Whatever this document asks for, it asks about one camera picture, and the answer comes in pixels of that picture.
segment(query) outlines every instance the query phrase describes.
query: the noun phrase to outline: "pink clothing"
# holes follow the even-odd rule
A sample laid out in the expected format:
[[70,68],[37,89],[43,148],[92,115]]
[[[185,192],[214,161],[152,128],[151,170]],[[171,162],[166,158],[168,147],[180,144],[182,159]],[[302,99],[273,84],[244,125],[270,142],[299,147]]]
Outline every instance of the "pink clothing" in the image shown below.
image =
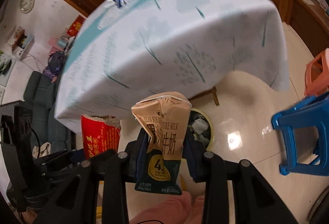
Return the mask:
[[165,202],[139,213],[130,224],[143,221],[147,221],[145,224],[160,224],[148,220],[159,220],[164,224],[183,224],[189,216],[188,224],[201,224],[204,198],[204,195],[197,197],[192,206],[192,197],[187,191],[183,191],[180,196],[170,195]]

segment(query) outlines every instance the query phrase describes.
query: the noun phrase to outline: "sofa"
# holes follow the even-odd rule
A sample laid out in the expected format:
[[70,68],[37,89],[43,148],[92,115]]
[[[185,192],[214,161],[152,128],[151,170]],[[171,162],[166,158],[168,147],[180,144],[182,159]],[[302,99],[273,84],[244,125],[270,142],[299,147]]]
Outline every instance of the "sofa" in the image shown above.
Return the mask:
[[[71,150],[74,134],[54,118],[55,101],[61,74],[54,83],[47,76],[33,71],[27,83],[24,100],[33,106],[32,128],[36,132],[40,145],[50,142],[51,153]],[[37,145],[32,133],[31,149]]]

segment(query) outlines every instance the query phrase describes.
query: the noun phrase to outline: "silver bolt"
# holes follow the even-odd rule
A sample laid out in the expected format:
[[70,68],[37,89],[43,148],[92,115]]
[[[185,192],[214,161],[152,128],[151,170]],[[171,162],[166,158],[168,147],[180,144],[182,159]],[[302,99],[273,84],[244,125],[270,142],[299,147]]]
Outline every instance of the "silver bolt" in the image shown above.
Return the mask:
[[241,165],[244,167],[248,167],[248,166],[250,166],[250,162],[248,160],[242,160]]
[[213,158],[213,153],[212,152],[205,152],[204,154],[203,154],[203,156],[205,157],[205,158]]
[[90,161],[88,161],[88,160],[83,160],[82,162],[81,162],[81,166],[82,167],[88,167],[88,166],[90,166]]
[[124,159],[124,158],[126,158],[128,156],[128,154],[126,153],[126,152],[120,152],[120,153],[118,153],[118,157],[120,158],[120,159]]

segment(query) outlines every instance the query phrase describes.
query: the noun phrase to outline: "yellow circle label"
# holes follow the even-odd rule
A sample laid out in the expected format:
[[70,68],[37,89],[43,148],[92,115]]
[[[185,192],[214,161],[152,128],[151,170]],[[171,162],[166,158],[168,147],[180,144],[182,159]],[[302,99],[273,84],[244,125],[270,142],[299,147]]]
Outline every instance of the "yellow circle label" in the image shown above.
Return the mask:
[[170,181],[170,173],[163,165],[163,157],[160,154],[153,155],[148,163],[148,174],[156,181]]

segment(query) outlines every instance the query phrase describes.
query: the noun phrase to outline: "white tablecloth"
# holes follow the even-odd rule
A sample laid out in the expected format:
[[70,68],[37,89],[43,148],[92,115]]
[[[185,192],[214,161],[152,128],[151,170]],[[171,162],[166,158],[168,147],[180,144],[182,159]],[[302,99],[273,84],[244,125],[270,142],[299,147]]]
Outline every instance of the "white tablecloth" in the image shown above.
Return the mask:
[[55,116],[81,132],[82,114],[125,118],[149,95],[190,98],[232,70],[288,89],[284,33],[271,1],[131,0],[119,9],[107,0],[78,33]]

